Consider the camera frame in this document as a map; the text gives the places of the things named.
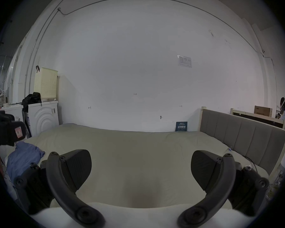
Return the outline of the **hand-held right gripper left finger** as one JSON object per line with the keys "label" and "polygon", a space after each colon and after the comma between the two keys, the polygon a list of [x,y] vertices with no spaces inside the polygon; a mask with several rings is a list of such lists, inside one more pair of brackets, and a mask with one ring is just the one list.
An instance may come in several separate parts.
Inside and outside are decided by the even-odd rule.
{"label": "hand-held right gripper left finger", "polygon": [[27,214],[35,215],[49,208],[55,199],[83,227],[104,227],[103,215],[76,196],[76,191],[87,180],[91,169],[91,155],[84,149],[62,155],[51,152],[41,166],[31,162],[23,174],[14,179],[20,206]]}

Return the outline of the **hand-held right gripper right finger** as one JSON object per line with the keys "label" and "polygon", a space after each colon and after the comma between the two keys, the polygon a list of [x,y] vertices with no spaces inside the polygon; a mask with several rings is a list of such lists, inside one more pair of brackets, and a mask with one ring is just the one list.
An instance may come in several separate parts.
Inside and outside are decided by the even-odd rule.
{"label": "hand-held right gripper right finger", "polygon": [[206,196],[183,211],[177,220],[181,228],[197,228],[209,221],[228,200],[232,209],[248,217],[263,208],[269,180],[250,166],[242,167],[231,153],[222,157],[197,150],[191,158],[191,173]]}

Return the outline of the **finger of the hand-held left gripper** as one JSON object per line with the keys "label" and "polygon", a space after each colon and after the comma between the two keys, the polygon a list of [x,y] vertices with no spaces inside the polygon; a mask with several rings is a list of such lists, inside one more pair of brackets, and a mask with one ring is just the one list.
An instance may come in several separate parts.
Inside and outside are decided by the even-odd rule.
{"label": "finger of the hand-held left gripper", "polygon": [[25,139],[26,125],[16,121],[14,116],[0,111],[0,146],[14,146],[16,142]]}

